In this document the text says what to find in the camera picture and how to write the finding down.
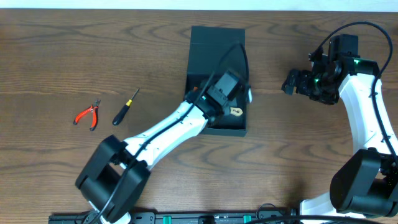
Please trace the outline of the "orange scraper wooden handle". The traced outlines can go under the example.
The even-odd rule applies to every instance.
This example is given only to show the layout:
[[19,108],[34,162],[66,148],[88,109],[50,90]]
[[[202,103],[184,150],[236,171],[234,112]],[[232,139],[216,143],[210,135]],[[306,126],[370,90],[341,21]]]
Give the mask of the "orange scraper wooden handle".
[[243,110],[237,106],[231,106],[232,101],[226,93],[214,86],[209,87],[197,101],[196,106],[209,118],[219,118],[226,115],[236,117],[243,115]]

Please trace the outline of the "black yellow screwdriver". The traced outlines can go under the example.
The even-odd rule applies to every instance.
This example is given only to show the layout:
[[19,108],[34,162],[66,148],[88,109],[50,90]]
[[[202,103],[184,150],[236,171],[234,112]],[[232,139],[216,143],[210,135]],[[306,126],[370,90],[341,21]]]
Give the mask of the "black yellow screwdriver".
[[118,114],[114,117],[112,124],[114,126],[119,125],[122,120],[124,119],[126,113],[128,112],[128,110],[130,109],[132,102],[134,101],[134,98],[136,97],[136,95],[139,93],[140,88],[138,88],[134,94],[131,96],[131,98],[123,105],[123,107],[119,110]]

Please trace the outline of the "red handled pliers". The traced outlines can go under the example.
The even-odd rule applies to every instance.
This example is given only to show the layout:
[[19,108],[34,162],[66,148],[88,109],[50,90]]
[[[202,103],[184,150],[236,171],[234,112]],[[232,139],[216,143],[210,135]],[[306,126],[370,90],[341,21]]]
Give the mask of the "red handled pliers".
[[98,124],[98,108],[100,105],[101,100],[97,99],[92,105],[90,105],[87,109],[83,110],[81,113],[79,113],[78,115],[75,116],[75,119],[73,120],[73,124],[77,125],[80,120],[86,116],[87,114],[92,114],[93,115],[93,120],[90,126],[90,131],[94,131],[97,127]]

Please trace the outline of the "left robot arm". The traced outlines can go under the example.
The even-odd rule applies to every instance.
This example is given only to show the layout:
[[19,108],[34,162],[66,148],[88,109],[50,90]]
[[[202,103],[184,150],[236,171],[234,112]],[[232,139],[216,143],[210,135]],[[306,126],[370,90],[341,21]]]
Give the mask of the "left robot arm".
[[251,97],[247,77],[232,70],[210,75],[190,90],[168,117],[136,136],[100,142],[75,185],[96,210],[92,223],[129,223],[129,211],[141,196],[151,169],[184,141],[225,116],[230,104]]

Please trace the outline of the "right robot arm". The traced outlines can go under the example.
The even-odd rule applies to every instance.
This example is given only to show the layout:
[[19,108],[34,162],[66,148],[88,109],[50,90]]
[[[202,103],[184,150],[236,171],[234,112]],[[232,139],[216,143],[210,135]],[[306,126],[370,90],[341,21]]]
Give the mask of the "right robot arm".
[[330,189],[300,203],[301,215],[353,218],[397,215],[397,147],[381,95],[379,67],[358,54],[358,36],[340,34],[329,50],[309,55],[311,70],[292,69],[282,90],[334,105],[343,101],[353,138],[353,156],[333,176]]

